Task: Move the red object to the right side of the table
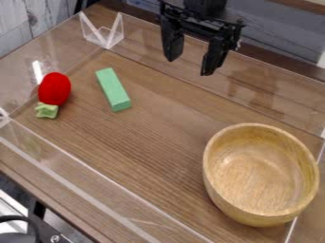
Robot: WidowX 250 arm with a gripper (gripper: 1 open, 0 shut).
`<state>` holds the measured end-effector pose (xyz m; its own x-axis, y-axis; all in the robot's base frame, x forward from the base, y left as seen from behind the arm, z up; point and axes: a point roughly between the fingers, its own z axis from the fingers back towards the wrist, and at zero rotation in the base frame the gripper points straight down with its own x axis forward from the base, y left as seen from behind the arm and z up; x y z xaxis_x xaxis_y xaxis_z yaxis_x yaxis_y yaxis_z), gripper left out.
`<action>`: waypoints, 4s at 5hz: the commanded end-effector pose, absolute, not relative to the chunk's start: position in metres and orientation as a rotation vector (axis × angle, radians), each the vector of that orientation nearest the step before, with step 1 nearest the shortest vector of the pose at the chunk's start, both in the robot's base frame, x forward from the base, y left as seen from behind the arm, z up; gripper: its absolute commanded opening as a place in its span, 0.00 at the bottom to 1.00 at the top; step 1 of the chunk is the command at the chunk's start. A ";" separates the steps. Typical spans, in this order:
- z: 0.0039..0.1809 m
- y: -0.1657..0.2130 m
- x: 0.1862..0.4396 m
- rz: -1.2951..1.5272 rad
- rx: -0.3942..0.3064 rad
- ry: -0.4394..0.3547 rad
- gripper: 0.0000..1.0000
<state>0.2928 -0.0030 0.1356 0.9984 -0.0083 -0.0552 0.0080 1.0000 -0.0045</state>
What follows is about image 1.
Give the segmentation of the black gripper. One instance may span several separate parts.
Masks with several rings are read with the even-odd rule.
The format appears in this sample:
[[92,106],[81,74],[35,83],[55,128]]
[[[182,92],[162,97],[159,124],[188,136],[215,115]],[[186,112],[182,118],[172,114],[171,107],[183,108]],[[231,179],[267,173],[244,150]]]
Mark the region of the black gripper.
[[226,12],[227,0],[182,0],[178,6],[171,0],[159,0],[162,25],[162,50],[166,60],[175,61],[183,54],[184,33],[211,38],[203,55],[200,75],[210,76],[222,67],[228,52],[223,37],[238,40],[243,21]]

